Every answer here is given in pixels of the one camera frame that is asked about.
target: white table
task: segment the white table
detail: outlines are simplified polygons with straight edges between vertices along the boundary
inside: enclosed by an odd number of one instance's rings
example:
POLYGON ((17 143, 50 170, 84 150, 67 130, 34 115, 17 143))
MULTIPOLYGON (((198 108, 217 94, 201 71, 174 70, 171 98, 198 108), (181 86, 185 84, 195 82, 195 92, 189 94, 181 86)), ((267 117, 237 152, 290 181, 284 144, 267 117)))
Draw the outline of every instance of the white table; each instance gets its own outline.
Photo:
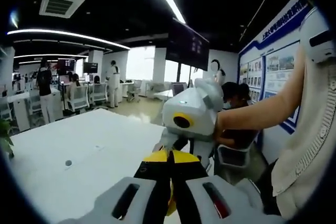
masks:
MULTIPOLYGON (((79 218, 92 210, 99 195, 134 175, 163 129, 95 110, 13 136, 10 166, 48 222, 79 218)), ((177 211, 165 223, 180 223, 177 211)))
POLYGON ((167 101, 169 100, 171 97, 173 97, 173 90, 172 89, 169 89, 169 90, 166 90, 166 91, 162 91, 162 92, 159 92, 159 93, 155 93, 154 94, 154 97, 162 100, 162 101, 167 101))
MULTIPOLYGON (((51 89, 51 93, 58 93, 59 90, 55 89, 55 88, 50 88, 51 89)), ((26 100, 29 99, 29 92, 23 92, 21 94, 15 94, 15 95, 11 95, 10 97, 7 97, 7 102, 8 103, 13 103, 15 101, 18 100, 26 100)))

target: human arm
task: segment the human arm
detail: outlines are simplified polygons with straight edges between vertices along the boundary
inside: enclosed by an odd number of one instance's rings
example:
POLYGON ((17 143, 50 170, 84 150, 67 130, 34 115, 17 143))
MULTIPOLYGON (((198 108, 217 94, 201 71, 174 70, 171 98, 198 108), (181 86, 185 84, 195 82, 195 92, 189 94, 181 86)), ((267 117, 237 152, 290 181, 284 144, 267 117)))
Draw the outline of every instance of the human arm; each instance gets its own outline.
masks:
POLYGON ((250 106, 219 112, 214 138, 218 139, 224 129, 261 130, 290 117, 301 103, 305 75, 304 56, 300 45, 292 75, 277 95, 250 106))

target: person in white clothes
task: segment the person in white clothes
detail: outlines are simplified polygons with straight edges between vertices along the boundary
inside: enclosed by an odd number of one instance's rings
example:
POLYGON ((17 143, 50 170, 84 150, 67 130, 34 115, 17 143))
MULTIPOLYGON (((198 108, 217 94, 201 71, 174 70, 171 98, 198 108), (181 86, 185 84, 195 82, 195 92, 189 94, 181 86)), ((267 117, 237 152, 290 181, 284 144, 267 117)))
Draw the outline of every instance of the person in white clothes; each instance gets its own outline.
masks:
POLYGON ((313 8, 301 24, 294 70, 284 88, 253 105, 218 114, 216 141, 227 129, 276 126, 301 106, 295 132, 279 158, 256 182, 266 214, 290 219, 302 209, 320 183, 335 149, 336 55, 328 34, 327 22, 313 8))
POLYGON ((37 72, 36 83, 39 88, 40 99, 41 99, 41 109, 43 118, 46 124, 55 121, 54 117, 54 105, 53 105, 53 95, 51 93, 51 71, 49 69, 49 64, 46 58, 41 61, 40 68, 37 72))
POLYGON ((120 73, 116 61, 111 61, 111 67, 107 74, 109 93, 110 93, 110 108, 118 107, 118 88, 120 85, 120 73))

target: poster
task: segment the poster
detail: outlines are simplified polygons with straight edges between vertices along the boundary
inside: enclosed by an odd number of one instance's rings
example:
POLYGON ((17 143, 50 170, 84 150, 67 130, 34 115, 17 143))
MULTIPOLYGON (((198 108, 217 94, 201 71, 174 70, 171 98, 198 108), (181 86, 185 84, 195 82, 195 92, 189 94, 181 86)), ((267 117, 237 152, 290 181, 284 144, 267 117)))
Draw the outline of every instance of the poster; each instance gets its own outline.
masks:
POLYGON ((250 88, 250 97, 252 102, 258 102, 262 98, 261 88, 264 76, 264 61, 262 57, 248 63, 247 84, 250 88))
POLYGON ((244 64, 240 66, 239 84, 247 83, 247 68, 248 68, 248 64, 244 64))
MULTIPOLYGON (((295 65, 295 56, 299 43, 282 48, 266 56, 265 93, 264 98, 276 95, 283 89, 290 78, 295 65)), ((285 124, 295 128, 298 121, 298 107, 285 124)))

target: person in black clothes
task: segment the person in black clothes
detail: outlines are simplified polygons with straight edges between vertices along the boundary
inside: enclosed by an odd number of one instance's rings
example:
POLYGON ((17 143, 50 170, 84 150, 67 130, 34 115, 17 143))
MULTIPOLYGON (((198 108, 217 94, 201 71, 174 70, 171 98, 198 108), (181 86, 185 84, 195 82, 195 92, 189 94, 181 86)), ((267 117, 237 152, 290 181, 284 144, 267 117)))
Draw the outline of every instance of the person in black clothes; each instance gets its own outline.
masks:
MULTIPOLYGON (((249 105, 248 101, 251 100, 249 88, 244 83, 239 85, 235 82, 227 82, 222 85, 222 90, 227 110, 249 105)), ((221 134, 218 143, 235 149, 245 149, 251 144, 257 134, 258 131, 254 130, 225 130, 221 134)))
POLYGON ((47 59, 43 58, 37 72, 36 83, 39 88, 41 109, 46 124, 55 121, 53 95, 50 89, 51 80, 52 75, 49 69, 49 64, 47 59))

